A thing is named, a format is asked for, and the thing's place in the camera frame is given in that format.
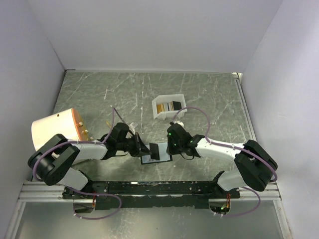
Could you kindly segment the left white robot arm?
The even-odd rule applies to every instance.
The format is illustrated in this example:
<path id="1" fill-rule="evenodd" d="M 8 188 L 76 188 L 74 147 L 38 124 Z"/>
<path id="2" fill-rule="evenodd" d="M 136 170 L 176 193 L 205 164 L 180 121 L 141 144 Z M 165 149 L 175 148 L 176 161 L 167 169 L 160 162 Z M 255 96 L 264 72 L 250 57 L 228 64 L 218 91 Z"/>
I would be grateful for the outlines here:
<path id="1" fill-rule="evenodd" d="M 61 184 L 73 188 L 80 198 L 86 199 L 92 195 L 93 186 L 86 174 L 72 168 L 74 163 L 87 159 L 107 160 L 115 157 L 117 151 L 127 152 L 132 157 L 151 155 L 138 133 L 127 138 L 128 133 L 131 133 L 129 126 L 119 122 L 100 140 L 71 141 L 56 134 L 29 158 L 27 164 L 34 178 L 48 186 Z"/>

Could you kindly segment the black leather card holder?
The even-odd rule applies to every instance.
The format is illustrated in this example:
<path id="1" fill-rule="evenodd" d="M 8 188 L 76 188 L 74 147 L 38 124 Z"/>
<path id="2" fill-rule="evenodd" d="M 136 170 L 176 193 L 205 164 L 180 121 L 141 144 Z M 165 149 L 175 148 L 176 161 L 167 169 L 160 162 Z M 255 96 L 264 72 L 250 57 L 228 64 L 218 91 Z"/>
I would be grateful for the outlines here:
<path id="1" fill-rule="evenodd" d="M 152 160 L 150 155 L 140 157 L 141 165 L 146 164 L 155 164 L 155 163 L 164 163 L 172 161 L 172 155 L 167 154 L 167 142 L 157 143 L 159 146 L 159 160 Z"/>

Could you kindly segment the white card tray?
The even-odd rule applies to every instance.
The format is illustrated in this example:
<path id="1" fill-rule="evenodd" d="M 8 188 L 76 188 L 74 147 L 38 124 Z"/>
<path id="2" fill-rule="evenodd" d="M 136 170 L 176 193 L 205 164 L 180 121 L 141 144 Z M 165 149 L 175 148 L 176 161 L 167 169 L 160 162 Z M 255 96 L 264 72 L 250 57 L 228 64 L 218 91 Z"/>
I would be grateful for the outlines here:
<path id="1" fill-rule="evenodd" d="M 177 118 L 184 116 L 187 112 L 184 94 L 159 95 L 152 100 L 154 119 L 172 119 L 180 111 Z"/>

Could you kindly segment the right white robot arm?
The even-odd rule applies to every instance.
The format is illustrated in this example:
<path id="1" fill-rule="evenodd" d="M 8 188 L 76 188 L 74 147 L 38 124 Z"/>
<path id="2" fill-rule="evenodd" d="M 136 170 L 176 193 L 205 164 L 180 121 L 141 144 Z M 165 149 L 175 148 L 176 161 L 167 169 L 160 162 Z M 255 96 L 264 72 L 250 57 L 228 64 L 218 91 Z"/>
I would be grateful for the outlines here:
<path id="1" fill-rule="evenodd" d="M 167 153 L 170 155 L 180 154 L 187 160 L 206 157 L 234 163 L 232 170 L 220 172 L 214 178 L 211 191 L 217 198 L 224 197 L 230 190 L 246 186 L 262 192 L 268 183 L 277 180 L 277 163 L 254 140 L 244 144 L 216 141 L 205 135 L 192 136 L 180 124 L 171 123 L 167 129 L 167 142 Z"/>

